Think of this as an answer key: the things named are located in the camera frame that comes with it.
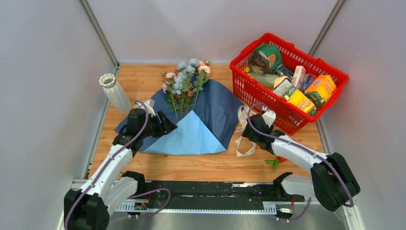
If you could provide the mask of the pink rose flower stem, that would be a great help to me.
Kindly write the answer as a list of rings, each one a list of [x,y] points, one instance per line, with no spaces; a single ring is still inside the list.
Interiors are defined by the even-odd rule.
[[[197,99],[199,92],[203,90],[203,85],[208,82],[212,71],[210,68],[211,62],[209,60],[206,61],[198,61],[198,67],[197,67],[197,76],[196,80],[194,81],[194,89],[193,92],[195,93],[195,98],[194,98],[194,104],[192,110],[195,109],[196,104],[197,104]]]

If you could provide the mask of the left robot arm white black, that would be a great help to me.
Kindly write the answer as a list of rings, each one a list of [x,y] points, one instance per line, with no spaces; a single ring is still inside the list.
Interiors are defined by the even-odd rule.
[[[160,138],[177,129],[162,111],[136,108],[130,110],[127,123],[118,132],[102,164],[78,190],[70,189],[64,197],[64,229],[105,230],[114,211],[129,197],[146,194],[143,174],[122,169],[142,147],[144,139]]]

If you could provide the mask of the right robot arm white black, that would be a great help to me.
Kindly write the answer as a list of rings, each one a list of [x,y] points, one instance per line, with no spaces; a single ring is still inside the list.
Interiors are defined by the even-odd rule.
[[[280,175],[274,180],[274,196],[281,201],[291,195],[315,198],[329,211],[353,204],[353,197],[361,188],[345,158],[337,152],[328,155],[294,141],[284,132],[275,130],[273,121],[270,111],[252,115],[247,119],[242,136],[310,174],[298,176],[286,172]]]

